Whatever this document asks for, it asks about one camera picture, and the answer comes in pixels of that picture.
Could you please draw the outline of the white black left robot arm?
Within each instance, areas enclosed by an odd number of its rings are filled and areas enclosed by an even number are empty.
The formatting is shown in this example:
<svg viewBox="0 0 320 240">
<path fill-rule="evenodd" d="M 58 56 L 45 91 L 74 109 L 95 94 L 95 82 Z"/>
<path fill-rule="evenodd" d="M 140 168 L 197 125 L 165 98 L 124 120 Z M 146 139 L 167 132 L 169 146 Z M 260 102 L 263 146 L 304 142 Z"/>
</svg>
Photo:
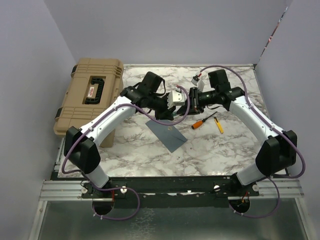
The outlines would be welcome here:
<svg viewBox="0 0 320 240">
<path fill-rule="evenodd" d="M 124 120 L 139 112 L 147 117 L 144 109 L 154 111 L 153 120 L 170 124 L 174 120 L 174 104 L 168 100 L 169 93 L 158 93 L 165 80 L 153 72 L 147 72 L 143 80 L 122 90 L 115 102 L 89 123 L 76 128 L 70 127 L 65 136 L 64 156 L 77 167 L 93 185 L 97 196 L 106 197 L 111 190 L 109 176 L 102 169 L 98 147 L 107 135 Z"/>
</svg>

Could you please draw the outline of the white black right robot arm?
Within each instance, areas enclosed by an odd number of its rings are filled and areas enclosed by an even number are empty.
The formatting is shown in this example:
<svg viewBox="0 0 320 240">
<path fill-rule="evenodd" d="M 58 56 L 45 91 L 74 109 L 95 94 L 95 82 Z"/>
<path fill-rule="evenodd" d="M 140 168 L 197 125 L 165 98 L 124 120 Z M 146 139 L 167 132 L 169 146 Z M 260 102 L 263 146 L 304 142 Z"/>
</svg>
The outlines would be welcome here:
<svg viewBox="0 0 320 240">
<path fill-rule="evenodd" d="M 242 88 L 231 87 L 224 69 L 208 73 L 211 91 L 201 91 L 198 87 L 189 90 L 189 99 L 185 101 L 177 114 L 182 116 L 198 115 L 208 105 L 221 105 L 241 120 L 253 133 L 261 145 L 254 163 L 232 175 L 229 189 L 240 196 L 247 191 L 248 185 L 269 177 L 296 163 L 297 135 L 294 131 L 285 131 L 268 119 L 255 105 Z"/>
</svg>

